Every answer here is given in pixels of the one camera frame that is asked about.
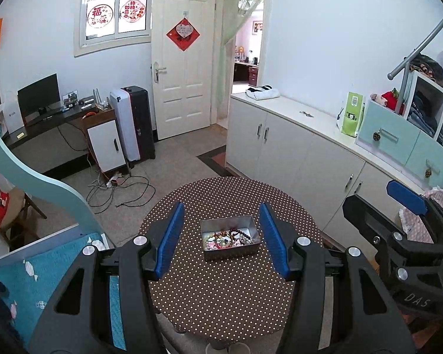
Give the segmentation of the wooden chair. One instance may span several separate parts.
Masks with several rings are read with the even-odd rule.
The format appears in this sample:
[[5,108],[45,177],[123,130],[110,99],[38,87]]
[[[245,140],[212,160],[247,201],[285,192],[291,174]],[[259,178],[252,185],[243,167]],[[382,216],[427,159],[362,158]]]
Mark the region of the wooden chair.
[[[25,234],[30,234],[37,240],[40,239],[34,231],[24,224],[29,208],[33,208],[43,219],[47,219],[47,216],[40,210],[28,194],[26,194],[26,192],[17,187],[13,188],[9,192],[8,207],[0,224],[0,235],[8,246],[11,246],[14,240]],[[18,224],[22,228],[22,231],[20,234],[12,237],[11,229],[15,224]]]

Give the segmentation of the green card stand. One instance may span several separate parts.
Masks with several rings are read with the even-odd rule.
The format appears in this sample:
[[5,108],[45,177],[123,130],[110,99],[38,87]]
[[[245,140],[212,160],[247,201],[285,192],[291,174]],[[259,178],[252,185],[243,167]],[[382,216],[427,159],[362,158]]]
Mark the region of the green card stand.
[[365,111],[365,99],[361,94],[349,92],[336,119],[337,128],[349,137],[357,137]]

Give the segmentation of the black computer monitor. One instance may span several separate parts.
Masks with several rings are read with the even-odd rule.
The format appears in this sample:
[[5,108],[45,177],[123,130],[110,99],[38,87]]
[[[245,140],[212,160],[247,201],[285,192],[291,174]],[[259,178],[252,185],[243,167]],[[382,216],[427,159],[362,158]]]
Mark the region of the black computer monitor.
[[17,99],[23,117],[45,111],[50,105],[61,100],[57,75],[51,74],[18,90]]

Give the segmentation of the window with red papercuts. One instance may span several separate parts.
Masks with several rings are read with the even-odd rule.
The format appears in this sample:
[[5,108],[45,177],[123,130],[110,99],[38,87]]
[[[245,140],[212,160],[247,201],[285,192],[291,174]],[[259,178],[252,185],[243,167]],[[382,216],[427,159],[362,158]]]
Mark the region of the window with red papercuts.
[[76,0],[76,58],[151,41],[153,0]]

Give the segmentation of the small white cupboard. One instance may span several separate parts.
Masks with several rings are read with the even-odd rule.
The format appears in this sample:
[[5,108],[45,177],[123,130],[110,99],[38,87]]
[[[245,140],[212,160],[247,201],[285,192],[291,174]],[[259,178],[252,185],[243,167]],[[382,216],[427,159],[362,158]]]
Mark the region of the small white cupboard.
[[126,164],[115,120],[88,128],[88,135],[101,172],[106,173]]

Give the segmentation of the black white tower heater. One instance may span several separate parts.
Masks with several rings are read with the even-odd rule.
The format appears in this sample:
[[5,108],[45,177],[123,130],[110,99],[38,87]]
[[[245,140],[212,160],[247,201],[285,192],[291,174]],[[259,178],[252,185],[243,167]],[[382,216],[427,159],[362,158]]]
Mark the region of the black white tower heater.
[[129,162],[156,158],[148,91],[127,86],[109,92],[115,112],[120,141]]

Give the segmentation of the brown polka dot tablecloth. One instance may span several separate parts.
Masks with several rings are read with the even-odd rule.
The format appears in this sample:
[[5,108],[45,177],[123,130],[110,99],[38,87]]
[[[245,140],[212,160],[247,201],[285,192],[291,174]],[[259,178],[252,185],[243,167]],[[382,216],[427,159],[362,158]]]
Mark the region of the brown polka dot tablecloth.
[[293,284],[273,268],[266,246],[251,256],[207,261],[201,222],[251,216],[269,203],[276,216],[297,234],[321,244],[314,219],[291,196],[268,184],[242,177],[211,177],[191,182],[164,196],[142,221],[147,233],[166,217],[174,202],[185,205],[185,224],[170,270],[150,285],[157,311],[177,328],[215,340],[239,341],[282,329],[289,313]]

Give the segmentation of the white door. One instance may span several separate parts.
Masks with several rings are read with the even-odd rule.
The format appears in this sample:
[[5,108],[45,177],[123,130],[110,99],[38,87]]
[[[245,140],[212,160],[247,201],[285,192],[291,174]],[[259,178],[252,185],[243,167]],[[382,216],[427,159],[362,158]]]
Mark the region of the white door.
[[[215,0],[153,0],[151,51],[158,138],[210,125]],[[166,34],[187,18],[200,37],[181,51]]]

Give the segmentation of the teal drawer shelf unit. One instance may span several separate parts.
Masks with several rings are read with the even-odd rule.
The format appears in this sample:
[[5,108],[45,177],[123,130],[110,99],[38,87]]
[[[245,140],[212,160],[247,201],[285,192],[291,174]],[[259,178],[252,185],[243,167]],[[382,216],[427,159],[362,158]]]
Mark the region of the teal drawer shelf unit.
[[[443,50],[437,62],[443,68]],[[443,189],[443,81],[408,72],[403,109],[393,114],[370,103],[356,143],[416,185]]]

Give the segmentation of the folded white cloth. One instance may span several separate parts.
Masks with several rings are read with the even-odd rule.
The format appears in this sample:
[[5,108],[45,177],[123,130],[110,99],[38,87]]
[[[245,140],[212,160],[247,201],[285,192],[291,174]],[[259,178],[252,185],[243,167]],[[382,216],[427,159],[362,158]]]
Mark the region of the folded white cloth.
[[269,85],[250,87],[245,91],[245,95],[256,101],[264,101],[280,97],[279,91]]

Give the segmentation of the dark wooden desk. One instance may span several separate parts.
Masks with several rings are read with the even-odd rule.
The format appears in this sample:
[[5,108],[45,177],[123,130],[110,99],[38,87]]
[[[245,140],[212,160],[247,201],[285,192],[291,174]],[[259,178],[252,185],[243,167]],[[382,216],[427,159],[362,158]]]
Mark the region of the dark wooden desk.
[[79,106],[46,117],[4,136],[21,162],[48,177],[62,179],[95,164],[87,128],[112,115],[96,105]]

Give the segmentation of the red diamond door decoration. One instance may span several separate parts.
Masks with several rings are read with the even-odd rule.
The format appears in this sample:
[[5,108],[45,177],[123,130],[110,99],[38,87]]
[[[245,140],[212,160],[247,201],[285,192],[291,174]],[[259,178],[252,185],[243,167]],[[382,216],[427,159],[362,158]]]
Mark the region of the red diamond door decoration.
[[199,37],[200,33],[189,22],[187,18],[182,18],[166,36],[181,50],[186,51]]

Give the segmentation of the silver metal tin box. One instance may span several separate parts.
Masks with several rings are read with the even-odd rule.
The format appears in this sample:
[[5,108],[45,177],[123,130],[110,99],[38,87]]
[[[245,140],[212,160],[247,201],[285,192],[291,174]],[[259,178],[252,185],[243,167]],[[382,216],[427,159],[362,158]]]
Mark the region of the silver metal tin box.
[[201,240],[205,261],[253,255],[261,245],[252,216],[201,221]]

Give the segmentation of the blue patterned bed mat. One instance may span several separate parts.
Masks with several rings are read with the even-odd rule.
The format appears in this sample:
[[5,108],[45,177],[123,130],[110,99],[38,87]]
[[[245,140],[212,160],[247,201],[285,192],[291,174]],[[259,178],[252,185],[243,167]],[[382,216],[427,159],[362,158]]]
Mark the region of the blue patterned bed mat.
[[124,353],[118,279],[92,266],[107,249],[91,232],[0,257],[0,353]]

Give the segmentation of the white low cabinet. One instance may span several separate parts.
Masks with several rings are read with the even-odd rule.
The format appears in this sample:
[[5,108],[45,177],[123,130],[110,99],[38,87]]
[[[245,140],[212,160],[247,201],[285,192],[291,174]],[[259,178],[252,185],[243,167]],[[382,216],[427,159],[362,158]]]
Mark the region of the white low cabinet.
[[400,170],[341,133],[334,118],[283,97],[230,97],[226,166],[286,192],[335,244],[354,245],[368,258],[376,250],[344,218],[346,197],[358,194],[398,224],[402,206],[388,196],[387,183],[395,179],[423,192]]

